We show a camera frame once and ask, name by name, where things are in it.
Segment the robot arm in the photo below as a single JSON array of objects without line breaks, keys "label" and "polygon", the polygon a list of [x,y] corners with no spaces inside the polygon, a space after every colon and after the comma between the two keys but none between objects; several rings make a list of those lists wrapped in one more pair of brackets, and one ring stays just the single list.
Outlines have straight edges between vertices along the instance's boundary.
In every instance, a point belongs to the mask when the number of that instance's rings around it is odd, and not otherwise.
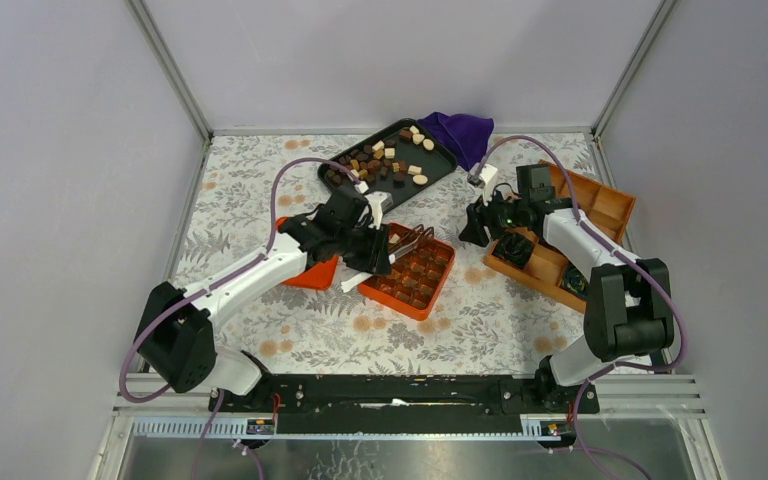
[{"label": "robot arm", "polygon": [[[488,171],[487,167],[481,175],[482,196],[467,207],[467,226],[458,238],[487,246],[490,237],[497,239],[508,228],[526,227],[541,242],[557,248],[589,279],[584,335],[541,361],[537,377],[545,376],[550,389],[579,385],[613,362],[672,344],[673,319],[665,301],[615,253],[625,254],[669,293],[669,273],[663,262],[644,260],[623,249],[583,212],[576,219],[572,201],[556,198],[548,165],[518,167],[519,198],[511,199],[495,190],[496,169]],[[583,224],[604,242],[596,241]]]},{"label": "robot arm", "polygon": [[[251,300],[334,255],[356,270],[390,273],[389,226],[381,224],[382,212],[390,202],[392,197],[384,192],[363,197],[354,191],[335,190],[317,208],[314,218],[297,215],[282,223],[269,251],[260,247],[182,289],[161,283],[149,295],[137,335],[162,312],[187,297],[196,298],[161,323],[139,353],[177,393],[203,384],[245,395],[260,380],[261,369],[245,353],[214,344],[214,332]],[[358,225],[367,210],[370,215]]]}]

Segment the red cable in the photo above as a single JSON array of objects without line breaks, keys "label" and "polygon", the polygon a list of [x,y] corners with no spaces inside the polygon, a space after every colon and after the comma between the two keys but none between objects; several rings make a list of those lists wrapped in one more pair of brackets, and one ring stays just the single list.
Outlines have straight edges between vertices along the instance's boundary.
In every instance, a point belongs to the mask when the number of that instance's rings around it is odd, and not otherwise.
[{"label": "red cable", "polygon": [[275,428],[275,415],[278,414],[278,408],[281,407],[281,395],[278,393],[272,394],[272,428]]}]

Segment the orange tray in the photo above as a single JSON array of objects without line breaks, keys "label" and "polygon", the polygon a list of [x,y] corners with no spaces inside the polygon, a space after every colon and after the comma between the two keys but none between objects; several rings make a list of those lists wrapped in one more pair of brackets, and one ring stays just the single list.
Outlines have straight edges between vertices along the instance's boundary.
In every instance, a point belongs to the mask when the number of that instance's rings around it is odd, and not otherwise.
[{"label": "orange tray", "polygon": [[[287,217],[281,217],[276,224],[280,227]],[[331,257],[331,260],[314,265],[313,268],[301,275],[281,282],[282,285],[289,287],[308,288],[311,290],[328,290],[334,281],[334,274],[337,272],[337,256]]]},{"label": "orange tray", "polygon": [[[390,223],[390,235],[404,238],[411,229]],[[393,264],[390,275],[377,275],[358,285],[361,295],[414,320],[425,320],[455,263],[455,249],[434,239]]]}]

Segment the black bracket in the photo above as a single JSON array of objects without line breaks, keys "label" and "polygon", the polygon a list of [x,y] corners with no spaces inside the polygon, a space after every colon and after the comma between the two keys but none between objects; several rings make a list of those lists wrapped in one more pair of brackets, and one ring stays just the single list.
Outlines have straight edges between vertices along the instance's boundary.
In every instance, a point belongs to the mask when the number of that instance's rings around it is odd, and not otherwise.
[{"label": "black bracket", "polygon": [[[248,395],[226,392],[220,411],[269,416],[277,393],[278,433],[517,433],[522,428],[520,414],[569,413],[577,387],[556,390],[546,399],[540,382],[537,377],[509,375],[264,373]],[[592,386],[590,392],[592,396],[582,399],[580,413],[599,412]],[[211,399],[211,410],[215,402]]]},{"label": "black bracket", "polygon": [[313,219],[296,215],[282,223],[278,231],[299,242],[299,249],[308,254],[308,268],[340,255],[349,268],[387,275],[389,225],[378,229],[357,225],[368,205],[366,198],[354,190],[337,189],[319,206]]},{"label": "black bracket", "polygon": [[[659,259],[637,264],[670,293],[667,266]],[[626,307],[625,292],[640,299]],[[601,265],[590,273],[584,312],[584,338],[603,362],[625,355],[648,355],[673,343],[672,312],[666,302],[630,267]]]},{"label": "black bracket", "polygon": [[[184,299],[184,291],[169,282],[154,287],[148,296],[135,337],[166,309]],[[200,384],[216,363],[213,324],[206,310],[186,305],[163,321],[138,350],[176,393]]]}]

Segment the floral tablecloth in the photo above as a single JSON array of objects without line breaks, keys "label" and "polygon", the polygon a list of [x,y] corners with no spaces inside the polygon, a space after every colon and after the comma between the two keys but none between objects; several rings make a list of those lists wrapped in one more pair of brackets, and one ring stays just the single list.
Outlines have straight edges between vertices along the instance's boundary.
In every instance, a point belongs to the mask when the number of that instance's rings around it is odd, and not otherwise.
[{"label": "floral tablecloth", "polygon": [[[582,134],[534,135],[578,173],[596,177]],[[494,135],[491,142],[501,138]],[[268,235],[269,189],[278,169],[300,157],[330,158],[358,135],[222,136],[213,140],[186,234],[176,285],[202,279],[240,258]],[[491,163],[515,185],[516,165],[546,158],[525,143],[499,148]],[[313,209],[328,198],[316,165],[291,169],[279,189],[278,215]],[[454,246],[455,264],[431,316],[417,322],[339,282],[330,290],[278,286],[217,332],[223,343],[254,353],[273,373],[532,373],[545,355],[581,335],[581,314],[489,270],[485,249],[457,239],[465,207],[478,190],[456,170],[385,216],[434,226]]]}]

